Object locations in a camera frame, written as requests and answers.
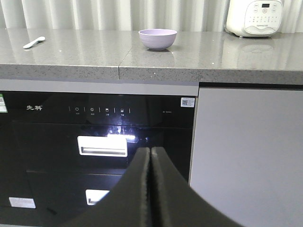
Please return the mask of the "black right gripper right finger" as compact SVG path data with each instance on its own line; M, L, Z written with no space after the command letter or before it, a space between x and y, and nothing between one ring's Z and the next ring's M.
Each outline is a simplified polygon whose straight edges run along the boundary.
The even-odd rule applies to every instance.
M238 227L201 198L163 147L151 149L151 215L155 227Z

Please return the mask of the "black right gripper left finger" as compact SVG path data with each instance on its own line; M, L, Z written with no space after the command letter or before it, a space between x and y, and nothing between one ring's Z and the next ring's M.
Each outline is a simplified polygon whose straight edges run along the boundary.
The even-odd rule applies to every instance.
M62 227L149 227L150 148L138 148L118 183L88 211Z

